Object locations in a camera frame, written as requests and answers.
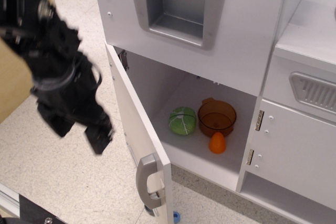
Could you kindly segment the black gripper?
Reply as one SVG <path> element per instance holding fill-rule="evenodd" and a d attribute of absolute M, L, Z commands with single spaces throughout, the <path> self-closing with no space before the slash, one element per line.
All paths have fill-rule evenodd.
<path fill-rule="evenodd" d="M 31 93 L 37 97 L 37 110 L 60 137 L 78 122 L 85 125 L 85 135 L 95 154 L 101 155 L 112 142 L 113 127 L 96 101 L 102 76 L 96 80 L 92 70 L 73 71 L 63 79 L 34 80 Z"/>

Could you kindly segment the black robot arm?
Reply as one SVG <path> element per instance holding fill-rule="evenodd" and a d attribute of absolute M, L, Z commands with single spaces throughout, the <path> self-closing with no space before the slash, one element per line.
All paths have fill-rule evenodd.
<path fill-rule="evenodd" d="M 114 130 L 96 101 L 101 73 L 79 50 L 78 31 L 48 0 L 1 0 L 1 40 L 30 69 L 31 94 L 49 127 L 64 137 L 75 123 L 84 125 L 93 151 L 102 154 Z"/>

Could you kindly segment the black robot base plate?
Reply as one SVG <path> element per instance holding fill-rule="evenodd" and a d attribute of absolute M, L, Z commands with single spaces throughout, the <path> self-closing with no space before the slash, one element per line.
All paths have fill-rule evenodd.
<path fill-rule="evenodd" d="M 19 195 L 20 217 L 1 216 L 1 223 L 66 223 L 51 212 Z"/>

